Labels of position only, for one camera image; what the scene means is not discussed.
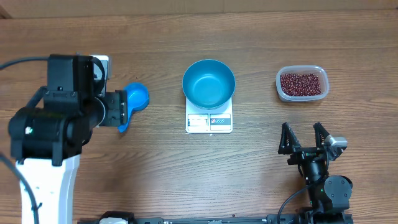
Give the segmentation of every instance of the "white plastic box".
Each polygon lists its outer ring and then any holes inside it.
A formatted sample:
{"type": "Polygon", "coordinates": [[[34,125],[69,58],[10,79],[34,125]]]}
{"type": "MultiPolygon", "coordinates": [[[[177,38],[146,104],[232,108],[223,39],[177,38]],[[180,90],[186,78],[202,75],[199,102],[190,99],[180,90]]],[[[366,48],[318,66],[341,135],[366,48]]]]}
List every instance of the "white plastic box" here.
{"type": "Polygon", "coordinates": [[[279,70],[278,74],[276,75],[276,89],[278,91],[280,100],[284,102],[306,102],[306,101],[320,100],[329,93],[328,75],[326,74],[323,68],[316,65],[287,66],[279,70]],[[316,96],[289,96],[285,94],[280,84],[280,76],[286,73],[296,73],[298,75],[303,75],[303,74],[317,75],[319,78],[321,94],[316,96]]]}

